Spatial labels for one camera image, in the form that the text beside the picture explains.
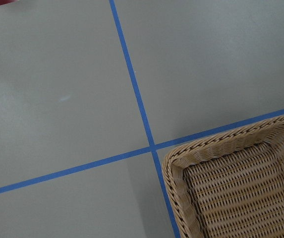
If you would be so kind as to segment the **tan wicker basket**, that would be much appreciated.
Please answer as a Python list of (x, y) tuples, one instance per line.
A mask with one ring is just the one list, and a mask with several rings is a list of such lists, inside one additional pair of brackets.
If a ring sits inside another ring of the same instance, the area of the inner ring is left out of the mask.
[(183, 238), (284, 238), (284, 116), (178, 146), (162, 172)]

